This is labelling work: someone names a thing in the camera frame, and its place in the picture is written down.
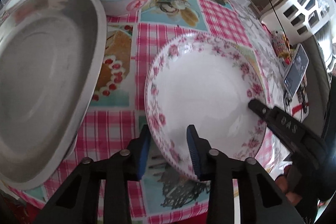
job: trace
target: metal basin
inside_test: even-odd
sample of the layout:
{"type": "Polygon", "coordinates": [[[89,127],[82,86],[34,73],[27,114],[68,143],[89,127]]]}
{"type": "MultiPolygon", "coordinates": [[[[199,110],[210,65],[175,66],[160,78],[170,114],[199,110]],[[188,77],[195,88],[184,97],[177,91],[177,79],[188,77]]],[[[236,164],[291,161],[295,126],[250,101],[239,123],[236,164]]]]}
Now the metal basin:
{"type": "Polygon", "coordinates": [[[19,189],[65,156],[98,79],[106,42],[99,0],[27,0],[0,26],[0,179],[19,189]]]}

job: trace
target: pink checkered tablecloth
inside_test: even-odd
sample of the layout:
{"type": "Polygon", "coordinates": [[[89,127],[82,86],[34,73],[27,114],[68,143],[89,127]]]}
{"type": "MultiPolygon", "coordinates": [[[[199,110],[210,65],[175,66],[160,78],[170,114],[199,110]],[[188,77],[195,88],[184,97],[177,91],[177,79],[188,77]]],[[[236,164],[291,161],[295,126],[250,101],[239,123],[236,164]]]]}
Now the pink checkered tablecloth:
{"type": "MultiPolygon", "coordinates": [[[[139,136],[146,123],[144,112],[144,84],[150,63],[167,40],[188,32],[206,31],[237,44],[249,60],[260,69],[264,89],[270,105],[276,103],[275,89],[268,77],[258,38],[250,33],[247,12],[234,0],[185,0],[189,14],[168,11],[173,7],[145,5],[140,11],[121,17],[107,17],[108,41],[118,54],[108,55],[124,68],[119,83],[110,90],[97,89],[83,123],[78,130],[74,151],[59,165],[54,174],[40,187],[30,191],[11,190],[27,202],[42,208],[83,157],[93,160],[109,158],[127,147],[129,141],[139,136]]],[[[271,45],[260,23],[256,28],[265,44],[271,45]]],[[[273,135],[266,132],[262,147],[256,156],[267,169],[274,166],[276,148],[273,135]]],[[[147,170],[140,182],[129,182],[131,216],[137,224],[171,223],[207,211],[209,188],[181,178],[151,144],[147,170]],[[179,197],[175,197],[178,188],[179,197]]],[[[102,217],[104,184],[100,191],[98,216],[102,217]]]]}

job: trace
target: red sticker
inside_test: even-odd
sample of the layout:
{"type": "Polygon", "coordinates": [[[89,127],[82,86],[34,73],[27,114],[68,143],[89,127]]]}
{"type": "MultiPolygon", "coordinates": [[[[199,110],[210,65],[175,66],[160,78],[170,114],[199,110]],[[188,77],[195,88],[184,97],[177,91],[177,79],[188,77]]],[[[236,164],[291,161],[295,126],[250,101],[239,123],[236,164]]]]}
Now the red sticker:
{"type": "Polygon", "coordinates": [[[147,3],[147,0],[133,0],[131,1],[127,7],[127,11],[133,11],[133,10],[138,10],[141,7],[143,7],[147,3]]]}

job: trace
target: screw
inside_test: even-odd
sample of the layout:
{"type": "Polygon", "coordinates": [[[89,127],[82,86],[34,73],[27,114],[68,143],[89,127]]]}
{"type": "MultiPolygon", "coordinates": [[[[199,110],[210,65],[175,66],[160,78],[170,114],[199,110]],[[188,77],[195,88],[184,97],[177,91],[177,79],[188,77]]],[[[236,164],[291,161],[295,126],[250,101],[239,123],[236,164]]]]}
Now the screw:
{"type": "Polygon", "coordinates": [[[81,160],[81,163],[83,163],[83,164],[89,164],[91,162],[93,162],[93,160],[92,160],[92,158],[89,158],[89,157],[84,157],[81,160]]]}
{"type": "Polygon", "coordinates": [[[252,157],[248,157],[245,161],[249,164],[252,164],[252,165],[257,163],[257,160],[255,158],[252,158],[252,157]]]}
{"type": "Polygon", "coordinates": [[[128,156],[131,152],[128,149],[120,150],[119,152],[122,156],[128,156]]]}
{"type": "Polygon", "coordinates": [[[219,155],[219,151],[217,149],[210,149],[209,150],[209,154],[211,156],[218,156],[219,155]]]}

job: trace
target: plaid pattern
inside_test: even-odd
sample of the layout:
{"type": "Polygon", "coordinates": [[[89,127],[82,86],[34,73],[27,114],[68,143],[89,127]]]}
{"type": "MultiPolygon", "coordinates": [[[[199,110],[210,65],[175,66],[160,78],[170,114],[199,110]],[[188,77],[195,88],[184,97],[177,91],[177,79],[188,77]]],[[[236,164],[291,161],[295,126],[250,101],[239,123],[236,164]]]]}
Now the plaid pattern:
{"type": "Polygon", "coordinates": [[[204,202],[201,204],[196,203],[193,207],[187,209],[151,216],[147,219],[147,222],[148,224],[172,223],[201,215],[207,211],[208,211],[208,202],[204,202]]]}
{"type": "Polygon", "coordinates": [[[201,11],[213,35],[252,47],[244,27],[235,12],[209,0],[199,0],[201,11]]]}
{"type": "MultiPolygon", "coordinates": [[[[208,0],[198,1],[209,32],[232,40],[237,44],[252,48],[235,12],[208,0]]],[[[112,23],[138,23],[139,19],[139,12],[121,17],[107,17],[107,21],[112,23]]],[[[54,174],[43,184],[46,198],[50,198],[55,193],[83,157],[88,156],[95,161],[107,159],[115,152],[126,148],[131,139],[138,137],[139,132],[136,117],[138,110],[144,110],[144,85],[152,60],[168,40],[183,33],[195,32],[195,30],[156,23],[138,23],[137,32],[137,34],[133,33],[136,36],[136,43],[134,45],[136,49],[134,50],[134,56],[132,56],[132,59],[136,62],[135,110],[89,110],[78,130],[78,139],[74,152],[59,165],[54,174]]],[[[272,163],[274,155],[273,146],[272,133],[267,130],[264,142],[256,156],[256,159],[263,166],[270,166],[272,163]]],[[[44,206],[43,202],[35,200],[20,190],[10,189],[34,206],[38,208],[44,206]]],[[[102,181],[98,205],[99,217],[102,217],[103,214],[104,189],[105,182],[102,181]]],[[[202,214],[208,208],[208,203],[203,202],[196,203],[189,208],[176,209],[157,215],[148,215],[146,205],[143,201],[141,184],[139,182],[129,182],[128,192],[132,218],[136,220],[141,219],[144,224],[171,223],[202,214]]]]}
{"type": "Polygon", "coordinates": [[[147,72],[160,48],[170,39],[183,33],[195,32],[177,26],[162,24],[140,23],[138,25],[137,53],[136,53],[136,96],[135,107],[144,110],[144,86],[147,72]]]}

